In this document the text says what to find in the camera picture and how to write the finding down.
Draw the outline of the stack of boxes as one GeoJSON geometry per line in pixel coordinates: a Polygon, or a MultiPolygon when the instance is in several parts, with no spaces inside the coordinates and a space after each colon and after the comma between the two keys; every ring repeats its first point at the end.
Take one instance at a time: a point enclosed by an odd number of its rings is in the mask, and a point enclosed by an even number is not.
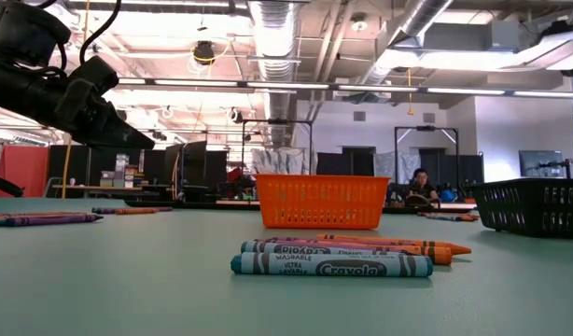
{"type": "Polygon", "coordinates": [[[103,170],[100,174],[100,187],[132,189],[142,185],[143,169],[139,164],[131,164],[128,154],[115,155],[113,170],[103,170]]]}

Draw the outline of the orange plastic basket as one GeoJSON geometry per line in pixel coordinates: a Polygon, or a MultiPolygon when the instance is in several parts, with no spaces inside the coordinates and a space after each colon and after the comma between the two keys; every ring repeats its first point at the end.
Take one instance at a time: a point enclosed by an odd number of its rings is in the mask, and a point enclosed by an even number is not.
{"type": "Polygon", "coordinates": [[[259,174],[262,222],[268,229],[372,230],[389,182],[387,176],[259,174]]]}

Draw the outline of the long ceiling light bar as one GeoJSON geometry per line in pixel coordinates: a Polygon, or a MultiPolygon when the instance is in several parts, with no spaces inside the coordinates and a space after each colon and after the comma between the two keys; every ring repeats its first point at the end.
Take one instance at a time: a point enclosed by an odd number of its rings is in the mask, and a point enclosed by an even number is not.
{"type": "Polygon", "coordinates": [[[247,80],[213,80],[213,79],[160,79],[122,77],[120,86],[145,86],[164,88],[214,88],[214,89],[248,89],[275,91],[350,91],[378,93],[411,93],[411,94],[444,94],[502,96],[512,98],[541,98],[573,100],[573,91],[535,91],[520,89],[492,88],[457,88],[457,87],[423,87],[393,85],[359,85],[342,83],[313,82],[272,82],[247,80]]]}

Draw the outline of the person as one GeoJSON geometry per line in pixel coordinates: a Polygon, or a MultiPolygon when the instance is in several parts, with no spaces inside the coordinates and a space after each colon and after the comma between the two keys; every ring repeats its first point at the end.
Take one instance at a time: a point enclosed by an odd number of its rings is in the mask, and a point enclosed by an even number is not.
{"type": "Polygon", "coordinates": [[[438,192],[430,184],[427,171],[424,168],[418,168],[413,172],[409,185],[407,199],[417,197],[421,197],[430,202],[435,202],[440,199],[438,192]]]}
{"type": "Polygon", "coordinates": [[[15,198],[20,198],[23,195],[23,189],[12,182],[0,177],[0,190],[15,198]]]}

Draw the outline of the wooden desk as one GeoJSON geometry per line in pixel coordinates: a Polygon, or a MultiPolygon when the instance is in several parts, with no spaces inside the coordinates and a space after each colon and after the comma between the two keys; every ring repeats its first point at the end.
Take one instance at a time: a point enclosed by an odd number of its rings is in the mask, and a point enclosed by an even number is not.
{"type": "Polygon", "coordinates": [[[99,186],[63,186],[63,185],[54,185],[52,186],[53,189],[77,189],[82,191],[102,191],[102,192],[135,192],[135,191],[142,191],[141,187],[135,188],[117,188],[117,187],[99,187],[99,186]]]}

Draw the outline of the black plastic basket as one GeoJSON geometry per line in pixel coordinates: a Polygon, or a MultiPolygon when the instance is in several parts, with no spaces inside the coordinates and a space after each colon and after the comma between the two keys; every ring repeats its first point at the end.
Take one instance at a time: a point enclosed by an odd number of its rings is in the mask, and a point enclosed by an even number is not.
{"type": "Polygon", "coordinates": [[[573,239],[573,179],[520,178],[471,187],[484,227],[573,239]]]}

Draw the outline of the silver ventilation duct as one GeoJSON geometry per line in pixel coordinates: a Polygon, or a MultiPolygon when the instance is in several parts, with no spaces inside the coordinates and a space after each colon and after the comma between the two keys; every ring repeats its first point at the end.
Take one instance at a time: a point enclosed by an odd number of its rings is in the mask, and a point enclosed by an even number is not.
{"type": "MultiPolygon", "coordinates": [[[[291,82],[295,76],[297,20],[300,6],[282,1],[248,1],[254,22],[253,33],[260,78],[271,82],[291,82]]],[[[291,93],[264,93],[266,119],[294,119],[291,93]]],[[[287,147],[292,125],[268,125],[272,147],[287,147]]]]}
{"type": "Polygon", "coordinates": [[[396,68],[418,60],[425,33],[454,0],[408,0],[402,14],[386,21],[375,41],[375,58],[358,85],[381,85],[396,68]]]}

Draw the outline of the black metal frame stand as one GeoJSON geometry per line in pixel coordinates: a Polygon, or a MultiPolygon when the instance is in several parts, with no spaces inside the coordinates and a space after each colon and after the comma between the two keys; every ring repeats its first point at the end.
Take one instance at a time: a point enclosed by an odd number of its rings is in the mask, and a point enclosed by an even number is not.
{"type": "Polygon", "coordinates": [[[399,182],[399,165],[398,165],[398,144],[402,141],[406,135],[411,131],[415,130],[417,132],[435,132],[440,131],[446,137],[448,137],[455,146],[454,156],[455,156],[455,184],[460,187],[460,137],[459,130],[457,128],[450,127],[436,127],[433,125],[419,125],[419,126],[396,126],[394,128],[394,152],[395,152],[395,182],[399,182]]]}
{"type": "Polygon", "coordinates": [[[314,141],[313,141],[313,122],[310,120],[297,120],[297,119],[243,119],[241,123],[241,161],[240,168],[241,173],[245,173],[245,125],[248,122],[255,123],[266,123],[269,125],[294,125],[294,124],[305,124],[308,127],[309,136],[309,159],[308,159],[308,174],[314,175],[313,163],[314,163],[314,141]]]}

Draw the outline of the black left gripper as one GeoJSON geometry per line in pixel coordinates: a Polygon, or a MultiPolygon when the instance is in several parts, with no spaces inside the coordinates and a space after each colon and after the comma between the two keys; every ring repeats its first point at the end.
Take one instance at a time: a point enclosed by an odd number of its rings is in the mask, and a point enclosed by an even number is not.
{"type": "Polygon", "coordinates": [[[89,94],[89,77],[79,69],[69,77],[46,78],[0,66],[0,107],[67,132],[88,147],[154,147],[110,102],[89,94]]]}

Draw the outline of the black metal table frame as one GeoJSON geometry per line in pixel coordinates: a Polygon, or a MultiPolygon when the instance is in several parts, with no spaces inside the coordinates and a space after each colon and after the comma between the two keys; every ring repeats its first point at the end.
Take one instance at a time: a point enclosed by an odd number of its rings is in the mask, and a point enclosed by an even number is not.
{"type": "MultiPolygon", "coordinates": [[[[177,201],[125,201],[130,207],[173,207],[174,209],[197,209],[197,210],[223,210],[223,211],[259,211],[259,202],[254,201],[216,201],[215,203],[198,202],[177,202],[177,201]]],[[[445,213],[445,214],[465,214],[477,209],[472,203],[437,203],[432,208],[419,207],[391,207],[385,206],[383,214],[392,215],[414,215],[422,213],[445,213]]]]}

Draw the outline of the black computer monitor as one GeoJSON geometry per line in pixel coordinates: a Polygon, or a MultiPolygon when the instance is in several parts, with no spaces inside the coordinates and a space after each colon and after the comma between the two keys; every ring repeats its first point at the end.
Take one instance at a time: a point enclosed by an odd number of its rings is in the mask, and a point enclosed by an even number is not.
{"type": "Polygon", "coordinates": [[[170,197],[181,203],[214,203],[227,181],[226,150],[208,150],[206,141],[165,149],[164,168],[170,197]]]}
{"type": "Polygon", "coordinates": [[[564,177],[563,155],[556,150],[520,150],[521,177],[564,177]]]}

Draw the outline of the red partition panel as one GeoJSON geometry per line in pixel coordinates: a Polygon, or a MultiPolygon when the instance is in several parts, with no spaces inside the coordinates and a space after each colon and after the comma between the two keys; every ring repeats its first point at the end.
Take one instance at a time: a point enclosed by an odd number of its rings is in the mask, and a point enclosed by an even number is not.
{"type": "Polygon", "coordinates": [[[43,195],[48,174],[49,149],[5,145],[0,156],[0,177],[23,189],[24,198],[43,195]]]}

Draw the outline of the black round ceiling fixture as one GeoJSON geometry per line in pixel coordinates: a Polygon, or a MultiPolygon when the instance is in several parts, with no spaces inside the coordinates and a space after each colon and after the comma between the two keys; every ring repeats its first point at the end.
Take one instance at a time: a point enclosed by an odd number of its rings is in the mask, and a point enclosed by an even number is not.
{"type": "Polygon", "coordinates": [[[211,41],[198,41],[192,51],[194,61],[200,65],[210,65],[215,61],[213,43],[211,41]]]}

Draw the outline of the silver foil curtain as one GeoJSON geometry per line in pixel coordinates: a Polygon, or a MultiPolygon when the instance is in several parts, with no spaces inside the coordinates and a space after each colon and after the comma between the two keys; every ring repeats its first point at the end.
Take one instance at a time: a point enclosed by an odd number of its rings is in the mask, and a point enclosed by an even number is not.
{"type": "Polygon", "coordinates": [[[307,147],[253,149],[253,174],[315,175],[317,153],[307,147]]]}

